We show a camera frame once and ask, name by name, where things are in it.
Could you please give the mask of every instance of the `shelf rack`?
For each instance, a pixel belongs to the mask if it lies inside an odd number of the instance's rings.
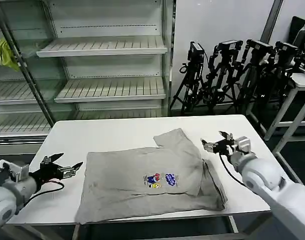
[[[162,77],[120,77],[69,80],[57,103],[165,99]]]
[[[41,94],[51,101],[60,88],[57,80],[43,80],[39,83]],[[37,104],[26,81],[0,81],[0,105]]]
[[[58,38],[37,51],[40,58],[102,55],[165,54],[159,35]]]
[[[160,118],[162,109],[79,111],[77,120]]]
[[[49,131],[42,112],[0,114],[0,137],[47,135]]]

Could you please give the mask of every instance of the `yellow cloth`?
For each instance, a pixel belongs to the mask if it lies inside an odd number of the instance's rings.
[[[0,65],[19,71],[15,56],[5,38],[0,39]]]

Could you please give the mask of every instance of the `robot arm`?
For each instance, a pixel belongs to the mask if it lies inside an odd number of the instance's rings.
[[[305,240],[305,186],[284,178],[276,163],[257,158],[247,137],[234,140],[232,134],[220,133],[225,139],[216,143],[202,140],[204,149],[227,156],[244,185],[260,196],[298,239]]]
[[[40,169],[29,172],[29,165],[0,160],[0,172],[7,171],[9,179],[0,186],[0,227],[7,223],[15,214],[26,206],[31,196],[40,191],[43,184],[51,179],[66,179],[76,175],[82,162],[72,167],[62,167],[54,162],[63,153],[50,157],[45,156]]]

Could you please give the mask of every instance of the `printed logo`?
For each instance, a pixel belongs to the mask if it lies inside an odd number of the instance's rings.
[[[148,177],[148,183],[155,184],[159,182],[161,179],[162,179],[161,175],[159,173],[156,173],[155,175]]]
[[[162,187],[162,185],[160,183],[154,183],[148,186],[148,188],[152,188],[152,189],[160,189]]]
[[[176,179],[175,179],[175,175],[174,174],[166,174],[165,178],[166,178],[167,183],[170,186],[175,186]]]

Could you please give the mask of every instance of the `camera tripod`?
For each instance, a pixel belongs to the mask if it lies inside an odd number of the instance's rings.
[[[278,56],[278,61],[275,63],[275,56]],[[295,66],[291,66],[291,61],[295,59]],[[289,85],[291,76],[295,69],[298,69],[301,63],[299,50],[296,46],[289,43],[276,42],[275,48],[270,54],[269,59],[272,59],[262,71],[261,80],[256,89],[256,109],[258,125],[262,124],[263,112],[266,109],[269,101],[273,97],[277,98],[279,107],[282,106],[284,99],[287,96],[287,86]],[[252,110],[253,104],[249,105],[247,114]]]
[[[249,109],[253,107],[251,101],[254,97],[256,87],[261,81],[263,69],[268,65],[273,64],[275,60],[275,56],[271,54],[273,52],[273,46],[263,43],[261,41],[249,39],[247,40],[247,45],[242,55],[241,64],[244,64],[246,62],[250,48],[253,49],[251,51],[250,63],[248,63],[244,69],[240,69],[237,73],[237,75],[241,77],[249,70],[238,95],[237,102],[241,103],[239,108],[239,113],[241,114],[247,114]],[[270,54],[268,63],[261,64],[266,54]]]
[[[240,77],[236,75],[234,77],[235,70],[240,70],[243,68],[241,62],[237,61],[237,57],[239,51],[242,48],[243,41],[225,41],[219,43],[215,46],[213,50],[213,55],[209,58],[208,68],[210,73],[206,76],[207,78],[207,91],[204,94],[204,103],[207,104],[209,112],[214,113],[214,107],[217,104],[223,103],[225,97],[228,97],[232,100],[233,106],[235,106],[236,111],[237,109],[237,98],[236,98],[236,91],[235,91],[235,84],[239,81]],[[221,54],[221,62],[218,63],[217,67],[215,68],[214,62],[215,59],[218,57],[218,54]],[[227,74],[227,80],[225,85],[222,88],[224,76]],[[215,77],[218,76],[218,80],[215,86],[213,86],[213,82]],[[232,96],[228,95],[229,90],[231,90]]]
[[[205,50],[199,43],[190,42],[190,49],[188,52],[188,65],[183,63],[183,67],[179,70],[180,73],[185,74],[173,100],[170,104],[170,109],[174,106],[176,100],[181,102],[181,116],[186,112],[191,112],[194,107],[201,101],[206,89],[202,74],[204,69],[204,55]],[[183,100],[179,97],[183,87],[186,86],[186,91]]]

